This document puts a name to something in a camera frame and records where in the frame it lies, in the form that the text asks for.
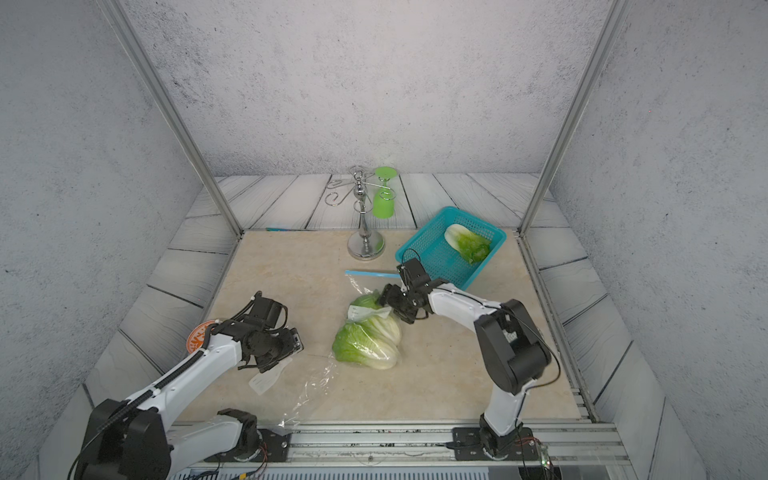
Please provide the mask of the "chinese cabbage front pale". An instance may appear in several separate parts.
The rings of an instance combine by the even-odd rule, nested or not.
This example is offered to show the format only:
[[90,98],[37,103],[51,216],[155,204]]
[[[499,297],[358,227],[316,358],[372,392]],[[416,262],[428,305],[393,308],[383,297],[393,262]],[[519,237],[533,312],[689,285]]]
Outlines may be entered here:
[[359,323],[375,336],[399,346],[402,341],[400,322],[391,307],[378,304],[379,298],[378,290],[356,298],[348,307],[347,320]]

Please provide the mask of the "clear zipper bag blue seal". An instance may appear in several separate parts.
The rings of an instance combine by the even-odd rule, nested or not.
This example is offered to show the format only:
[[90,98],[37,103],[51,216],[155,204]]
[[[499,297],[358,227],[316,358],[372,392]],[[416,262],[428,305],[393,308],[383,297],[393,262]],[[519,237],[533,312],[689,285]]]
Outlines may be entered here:
[[350,303],[338,330],[249,382],[256,395],[274,401],[265,413],[279,432],[315,420],[382,420],[393,405],[386,383],[401,364],[403,333],[381,294],[396,274],[347,270],[345,277]]

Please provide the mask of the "chinese cabbage dark green leafy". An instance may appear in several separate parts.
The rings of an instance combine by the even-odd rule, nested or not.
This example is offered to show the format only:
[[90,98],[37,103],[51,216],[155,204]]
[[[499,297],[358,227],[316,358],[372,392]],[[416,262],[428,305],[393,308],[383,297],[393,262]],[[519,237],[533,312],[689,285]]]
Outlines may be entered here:
[[398,348],[356,322],[346,322],[336,333],[332,353],[337,361],[388,370],[400,360]]

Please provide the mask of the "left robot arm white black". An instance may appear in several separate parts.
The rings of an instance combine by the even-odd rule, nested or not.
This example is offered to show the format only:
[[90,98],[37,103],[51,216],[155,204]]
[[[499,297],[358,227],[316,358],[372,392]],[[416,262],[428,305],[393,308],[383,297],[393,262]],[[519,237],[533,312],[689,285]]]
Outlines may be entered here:
[[208,325],[202,344],[158,380],[90,414],[70,479],[168,479],[203,460],[260,464],[268,446],[255,415],[222,409],[210,420],[175,428],[180,414],[227,371],[266,373],[302,350],[285,305],[256,292],[232,317]]

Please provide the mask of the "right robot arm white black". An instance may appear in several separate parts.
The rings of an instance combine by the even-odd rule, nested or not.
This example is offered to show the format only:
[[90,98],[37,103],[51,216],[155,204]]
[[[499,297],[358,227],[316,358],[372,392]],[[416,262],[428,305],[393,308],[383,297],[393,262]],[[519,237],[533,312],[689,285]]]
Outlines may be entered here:
[[492,380],[490,403],[479,420],[479,444],[493,460],[523,453],[520,417],[528,392],[538,386],[557,359],[526,307],[469,294],[444,279],[432,279],[412,258],[397,266],[402,285],[384,287],[378,303],[413,324],[425,317],[447,317],[474,332],[486,373]]

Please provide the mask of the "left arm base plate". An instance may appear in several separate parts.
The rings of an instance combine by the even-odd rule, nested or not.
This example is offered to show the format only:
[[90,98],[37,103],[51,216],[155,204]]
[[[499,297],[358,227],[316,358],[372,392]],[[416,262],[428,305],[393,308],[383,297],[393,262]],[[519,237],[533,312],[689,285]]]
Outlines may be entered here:
[[280,435],[269,429],[259,428],[258,433],[247,433],[244,442],[231,450],[207,457],[204,463],[285,463],[292,443],[292,434]]

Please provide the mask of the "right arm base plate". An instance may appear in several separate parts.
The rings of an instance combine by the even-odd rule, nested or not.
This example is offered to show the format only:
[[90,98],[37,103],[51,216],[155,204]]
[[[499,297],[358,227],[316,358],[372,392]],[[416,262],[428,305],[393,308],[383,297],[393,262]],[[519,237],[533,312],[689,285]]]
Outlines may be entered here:
[[519,426],[506,436],[489,428],[457,427],[445,446],[458,461],[519,461],[540,459],[540,449],[530,428]]

